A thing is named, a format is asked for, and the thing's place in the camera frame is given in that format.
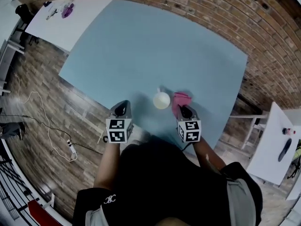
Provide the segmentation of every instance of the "black chair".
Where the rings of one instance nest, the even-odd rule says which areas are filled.
[[[34,15],[29,11],[28,6],[26,4],[22,4],[18,6],[15,10],[15,13],[18,14],[23,21],[23,24],[21,27],[23,27],[24,24],[26,24],[24,29],[16,28],[15,31],[22,32],[22,35],[20,37],[20,40],[25,40],[28,37],[28,33],[25,32],[27,26],[30,24],[32,21]],[[29,45],[32,44],[32,41],[35,41],[36,43],[39,42],[38,38],[33,36],[30,38]]]

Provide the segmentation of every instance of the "blue table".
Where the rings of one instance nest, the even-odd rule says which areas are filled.
[[[202,135],[214,148],[246,61],[241,50],[186,18],[114,0],[82,34],[60,76],[107,108],[130,100],[136,125],[179,146],[171,108],[156,109],[152,98],[158,87],[186,91],[202,121]]]

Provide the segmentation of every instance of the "purple object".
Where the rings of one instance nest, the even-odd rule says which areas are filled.
[[[62,18],[66,18],[70,15],[70,13],[73,11],[73,7],[74,7],[74,4],[70,4],[69,7],[66,7],[64,9],[64,11],[62,12]]]

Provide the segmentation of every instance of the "white mug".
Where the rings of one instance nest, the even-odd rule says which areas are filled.
[[[157,109],[163,110],[169,107],[170,97],[167,93],[160,91],[153,98],[153,103]]]

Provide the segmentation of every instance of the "pink towel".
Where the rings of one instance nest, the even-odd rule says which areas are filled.
[[[183,106],[183,105],[189,105],[191,103],[191,97],[188,96],[184,92],[175,92],[174,94],[174,100],[172,105],[172,111],[174,113],[174,116],[178,119],[177,115],[177,107]]]

